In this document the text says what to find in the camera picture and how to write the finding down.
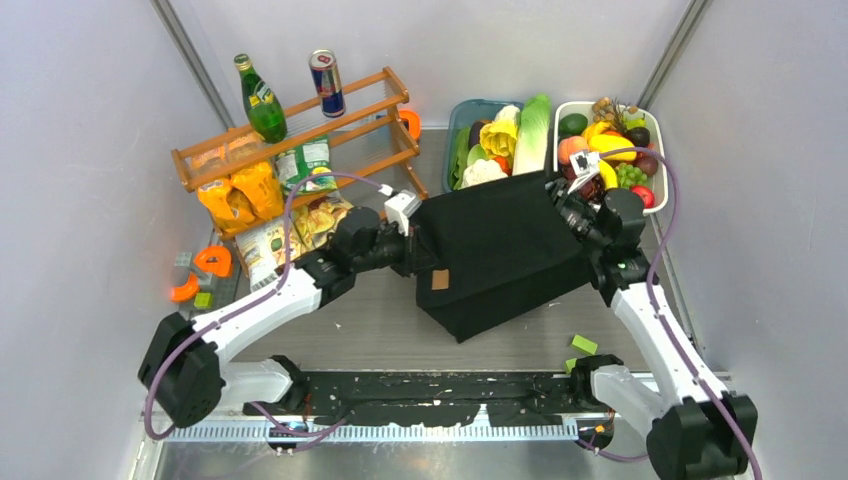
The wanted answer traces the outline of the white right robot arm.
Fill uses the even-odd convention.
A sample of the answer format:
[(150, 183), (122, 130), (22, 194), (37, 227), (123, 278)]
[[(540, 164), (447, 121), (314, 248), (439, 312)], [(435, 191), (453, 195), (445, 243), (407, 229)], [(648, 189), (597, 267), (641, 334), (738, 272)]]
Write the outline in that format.
[(753, 452), (758, 411), (714, 374), (675, 318), (656, 262), (640, 247), (642, 199), (616, 188), (593, 207), (563, 179), (546, 190), (588, 255), (593, 288), (627, 328), (656, 384), (648, 387), (613, 355), (588, 356), (571, 373), (574, 403), (589, 411), (607, 406), (629, 423), (661, 479), (762, 478)]

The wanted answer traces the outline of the black tote bag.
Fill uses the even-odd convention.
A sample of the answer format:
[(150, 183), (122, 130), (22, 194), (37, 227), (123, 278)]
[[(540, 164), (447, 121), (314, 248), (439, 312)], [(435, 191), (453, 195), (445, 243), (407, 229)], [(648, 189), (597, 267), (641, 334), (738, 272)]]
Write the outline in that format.
[(462, 343), (590, 281), (588, 254), (551, 201), (543, 172), (425, 200), (411, 218), (433, 259), (416, 304)]

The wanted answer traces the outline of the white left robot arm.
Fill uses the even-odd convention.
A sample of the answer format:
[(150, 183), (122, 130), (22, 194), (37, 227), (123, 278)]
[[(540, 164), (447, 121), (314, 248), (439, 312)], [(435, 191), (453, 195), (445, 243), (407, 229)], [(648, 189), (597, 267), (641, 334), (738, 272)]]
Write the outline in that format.
[(410, 276), (433, 264), (410, 217), (381, 219), (369, 208), (351, 209), (324, 245), (298, 257), (280, 279), (192, 320), (173, 312), (159, 322), (138, 371), (148, 390), (145, 421), (150, 423), (154, 406), (160, 406), (173, 427), (190, 427), (224, 400), (256, 400), (284, 414), (298, 412), (307, 389), (293, 378), (292, 363), (237, 363), (235, 357), (281, 325), (350, 291), (362, 272), (391, 268)]

